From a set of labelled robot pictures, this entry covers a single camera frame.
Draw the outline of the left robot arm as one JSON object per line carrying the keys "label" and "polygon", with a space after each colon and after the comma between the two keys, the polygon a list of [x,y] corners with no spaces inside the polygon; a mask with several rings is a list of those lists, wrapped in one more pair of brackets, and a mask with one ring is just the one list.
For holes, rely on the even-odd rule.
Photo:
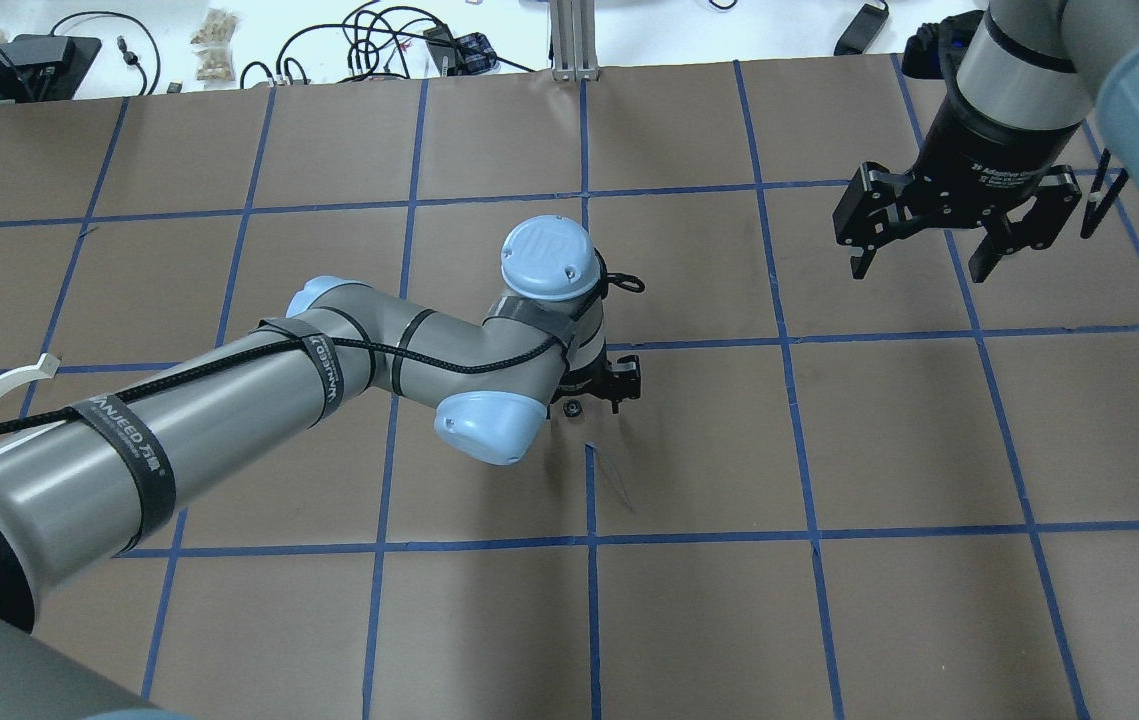
{"label": "left robot arm", "polygon": [[611,363],[611,273],[582,224],[534,216],[502,242],[505,284],[480,324],[319,275],[284,316],[189,363],[51,414],[0,423],[0,719],[165,719],[31,635],[48,594],[134,550],[195,498],[368,388],[435,410],[435,432],[519,463],[556,401],[641,396]]}

